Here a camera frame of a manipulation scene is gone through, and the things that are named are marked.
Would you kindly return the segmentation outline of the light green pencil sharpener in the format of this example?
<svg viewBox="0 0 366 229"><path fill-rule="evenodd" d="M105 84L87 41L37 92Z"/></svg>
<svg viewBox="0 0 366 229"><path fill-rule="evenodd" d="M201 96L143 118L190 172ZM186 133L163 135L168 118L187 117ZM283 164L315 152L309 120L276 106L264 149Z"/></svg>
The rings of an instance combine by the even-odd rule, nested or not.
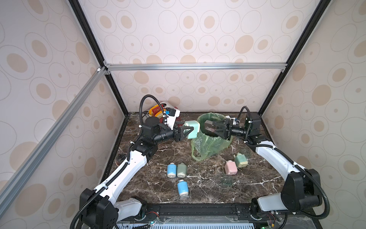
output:
<svg viewBox="0 0 366 229"><path fill-rule="evenodd" d="M200 123L198 121L185 121L184 127L184 136L186 136L187 139L197 138L197 135L200 132Z"/></svg>

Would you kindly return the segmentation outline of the mint green pencil sharpener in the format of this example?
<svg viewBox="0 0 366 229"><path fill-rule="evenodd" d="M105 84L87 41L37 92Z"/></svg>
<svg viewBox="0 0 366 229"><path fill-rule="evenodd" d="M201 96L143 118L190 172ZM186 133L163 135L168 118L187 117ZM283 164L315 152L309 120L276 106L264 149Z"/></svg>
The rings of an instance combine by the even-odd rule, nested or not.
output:
<svg viewBox="0 0 366 229"><path fill-rule="evenodd" d="M248 165L246 156L241 153L238 153L234 157L234 162L235 162L237 168L244 168Z"/></svg>

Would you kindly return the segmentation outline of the pink pencil sharpener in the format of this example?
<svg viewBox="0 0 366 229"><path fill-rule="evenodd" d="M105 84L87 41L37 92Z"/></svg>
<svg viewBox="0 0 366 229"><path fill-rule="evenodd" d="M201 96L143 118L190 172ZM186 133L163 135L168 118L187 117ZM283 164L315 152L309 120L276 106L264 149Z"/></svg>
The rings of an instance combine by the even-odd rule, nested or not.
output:
<svg viewBox="0 0 366 229"><path fill-rule="evenodd" d="M225 164L225 173L227 175L236 175L238 172L236 163L234 161L226 161Z"/></svg>

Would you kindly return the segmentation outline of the clear green shavings tray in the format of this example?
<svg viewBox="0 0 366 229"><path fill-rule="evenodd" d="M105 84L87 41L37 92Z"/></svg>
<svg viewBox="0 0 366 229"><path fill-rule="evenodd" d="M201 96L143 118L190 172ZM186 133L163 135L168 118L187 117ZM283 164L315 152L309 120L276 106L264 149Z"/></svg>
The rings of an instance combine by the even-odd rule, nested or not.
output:
<svg viewBox="0 0 366 229"><path fill-rule="evenodd" d="M221 179L221 184L223 187L231 187L233 183L233 178L231 176L223 176Z"/></svg>

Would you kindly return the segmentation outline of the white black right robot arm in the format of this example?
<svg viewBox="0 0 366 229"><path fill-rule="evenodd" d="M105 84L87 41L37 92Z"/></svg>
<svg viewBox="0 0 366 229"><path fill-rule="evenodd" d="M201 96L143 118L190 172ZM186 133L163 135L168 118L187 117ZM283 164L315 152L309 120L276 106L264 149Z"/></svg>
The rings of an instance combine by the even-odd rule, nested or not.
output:
<svg viewBox="0 0 366 229"><path fill-rule="evenodd" d="M325 219L330 214L329 199L321 187L319 173L296 163L266 136L261 134L262 118L255 112L246 111L244 123L240 117L226 117L221 121L205 121L205 129L225 140L236 136L263 157L284 179L280 193L253 198L250 214L261 219L271 212L302 213L310 218Z"/></svg>

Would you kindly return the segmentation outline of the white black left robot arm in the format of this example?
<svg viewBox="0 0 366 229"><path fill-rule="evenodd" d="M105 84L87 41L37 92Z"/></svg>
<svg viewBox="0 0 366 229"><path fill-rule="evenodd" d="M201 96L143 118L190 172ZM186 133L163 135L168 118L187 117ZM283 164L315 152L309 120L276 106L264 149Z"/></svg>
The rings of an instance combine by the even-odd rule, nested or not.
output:
<svg viewBox="0 0 366 229"><path fill-rule="evenodd" d="M163 118L149 116L143 118L143 105L147 98L153 99ZM80 195L80 209L71 221L70 228L83 223L91 229L113 229L117 222L134 217L140 221L146 218L147 203L141 198L118 201L126 185L157 152L158 145L167 140L180 142L197 137L200 124L197 121L178 121L180 110L175 107L163 108L156 97L145 95L139 105L140 133L130 144L123 163L93 190L85 189Z"/></svg>

